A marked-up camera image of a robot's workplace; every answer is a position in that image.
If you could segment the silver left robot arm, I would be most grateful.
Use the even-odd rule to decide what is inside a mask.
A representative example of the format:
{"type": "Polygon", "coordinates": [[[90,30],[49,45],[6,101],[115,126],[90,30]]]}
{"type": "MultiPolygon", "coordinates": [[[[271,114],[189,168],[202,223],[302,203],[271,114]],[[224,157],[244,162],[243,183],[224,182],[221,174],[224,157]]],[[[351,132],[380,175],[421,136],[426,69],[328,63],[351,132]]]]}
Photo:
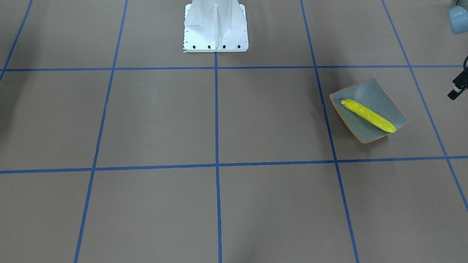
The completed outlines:
{"type": "MultiPolygon", "coordinates": [[[[455,0],[455,6],[448,11],[450,26],[453,34],[467,33],[468,31],[468,1],[455,0]]],[[[468,69],[466,57],[463,61],[462,72],[452,81],[453,89],[449,92],[448,98],[455,100],[468,88],[468,69]]]]}

